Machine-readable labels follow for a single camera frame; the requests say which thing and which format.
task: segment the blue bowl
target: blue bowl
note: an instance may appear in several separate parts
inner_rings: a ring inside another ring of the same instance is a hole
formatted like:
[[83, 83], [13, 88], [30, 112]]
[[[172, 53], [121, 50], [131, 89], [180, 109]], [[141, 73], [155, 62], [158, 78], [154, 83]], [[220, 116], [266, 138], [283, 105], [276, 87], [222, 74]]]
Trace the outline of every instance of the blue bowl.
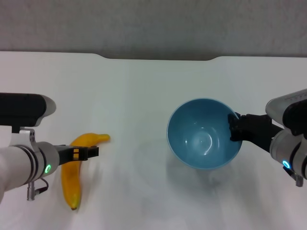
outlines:
[[167, 125], [167, 141], [173, 153], [196, 169], [216, 169], [229, 163], [242, 142], [230, 140], [228, 114], [237, 116], [226, 104], [209, 98], [181, 105]]

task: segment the yellow banana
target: yellow banana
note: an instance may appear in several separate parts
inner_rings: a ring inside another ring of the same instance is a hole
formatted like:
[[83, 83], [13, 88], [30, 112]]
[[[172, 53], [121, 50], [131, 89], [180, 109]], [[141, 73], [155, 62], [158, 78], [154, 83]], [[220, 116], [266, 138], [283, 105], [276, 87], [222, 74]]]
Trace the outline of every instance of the yellow banana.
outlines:
[[[75, 139], [71, 146], [91, 147], [102, 141], [110, 140], [108, 134], [86, 133]], [[80, 186], [80, 167], [82, 161], [72, 161], [62, 165], [61, 180], [62, 190], [66, 203], [72, 210], [76, 210], [80, 204], [81, 186]]]

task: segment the green led light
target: green led light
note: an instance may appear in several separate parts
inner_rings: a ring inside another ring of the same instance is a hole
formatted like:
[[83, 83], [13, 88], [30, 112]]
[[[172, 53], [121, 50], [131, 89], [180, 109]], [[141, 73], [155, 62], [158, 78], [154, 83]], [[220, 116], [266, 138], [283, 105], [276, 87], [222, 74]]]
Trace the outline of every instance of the green led light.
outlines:
[[51, 169], [51, 165], [49, 164], [49, 165], [47, 165], [47, 167], [45, 168], [45, 173], [48, 173], [48, 172], [50, 171], [50, 169]]

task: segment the bowl rim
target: bowl rim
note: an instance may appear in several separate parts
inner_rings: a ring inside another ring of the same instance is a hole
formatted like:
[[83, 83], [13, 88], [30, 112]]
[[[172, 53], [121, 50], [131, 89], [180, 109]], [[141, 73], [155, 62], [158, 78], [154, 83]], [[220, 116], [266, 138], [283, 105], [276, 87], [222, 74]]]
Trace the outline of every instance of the bowl rim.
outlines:
[[223, 164], [221, 164], [221, 165], [219, 165], [219, 166], [211, 167], [211, 168], [195, 167], [195, 166], [192, 166], [192, 165], [186, 163], [186, 162], [183, 161], [179, 156], [177, 156], [177, 154], [176, 154], [175, 151], [173, 150], [171, 144], [169, 143], [169, 139], [168, 139], [168, 127], [169, 127], [169, 122], [171, 121], [171, 119], [172, 119], [174, 113], [175, 113], [180, 107], [182, 107], [183, 105], [185, 105], [185, 104], [187, 104], [187, 103], [189, 103], [189, 102], [192, 102], [192, 101], [196, 101], [196, 100], [210, 100], [210, 101], [215, 101], [215, 102], [218, 102], [218, 103], [220, 103], [220, 104], [223, 104], [223, 105], [225, 105], [228, 109], [230, 109], [230, 111], [236, 116], [236, 118], [239, 119], [239, 117], [237, 116], [237, 114], [235, 113], [235, 111], [234, 111], [232, 108], [230, 108], [228, 105], [226, 105], [225, 103], [223, 103], [223, 102], [221, 102], [221, 101], [219, 101], [219, 100], [216, 100], [216, 99], [213, 99], [213, 98], [208, 98], [208, 97], [206, 97], [206, 98], [205, 98], [205, 97], [204, 97], [204, 98], [195, 98], [195, 99], [192, 99], [192, 100], [188, 100], [188, 101], [182, 103], [180, 106], [178, 106], [178, 107], [173, 111], [173, 113], [171, 114], [171, 116], [170, 116], [170, 118], [169, 118], [169, 120], [168, 120], [167, 128], [166, 128], [166, 139], [167, 139], [168, 146], [169, 146], [170, 149], [172, 150], [173, 154], [174, 154], [182, 163], [184, 163], [185, 165], [187, 165], [187, 166], [189, 166], [189, 167], [191, 167], [191, 168], [194, 168], [194, 169], [202, 169], [202, 170], [213, 170], [213, 169], [221, 168], [221, 167], [227, 165], [230, 161], [232, 161], [232, 160], [236, 157], [236, 155], [239, 153], [239, 151], [240, 151], [240, 149], [241, 149], [242, 141], [238, 141], [238, 142], [240, 142], [239, 150], [238, 150], [238, 152], [237, 152], [231, 159], [229, 159], [228, 161], [226, 161], [225, 163], [223, 163]]

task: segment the white table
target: white table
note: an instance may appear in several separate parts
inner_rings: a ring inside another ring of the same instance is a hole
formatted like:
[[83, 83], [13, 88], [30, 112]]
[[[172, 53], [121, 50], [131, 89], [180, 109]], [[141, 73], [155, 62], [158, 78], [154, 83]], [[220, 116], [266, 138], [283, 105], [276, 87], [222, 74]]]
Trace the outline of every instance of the white table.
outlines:
[[[0, 52], [0, 70], [0, 92], [56, 102], [56, 112], [36, 128], [38, 141], [70, 144], [86, 132], [112, 137], [98, 158], [82, 164], [78, 211], [64, 202], [59, 168], [35, 201], [26, 200], [26, 186], [5, 193], [0, 229], [306, 229], [307, 186], [296, 187], [268, 153], [244, 142], [230, 164], [200, 171], [176, 159], [166, 141], [170, 115], [193, 98], [264, 114], [270, 99], [307, 88], [306, 58], [156, 61]], [[1, 127], [0, 137], [7, 145], [10, 129]]]

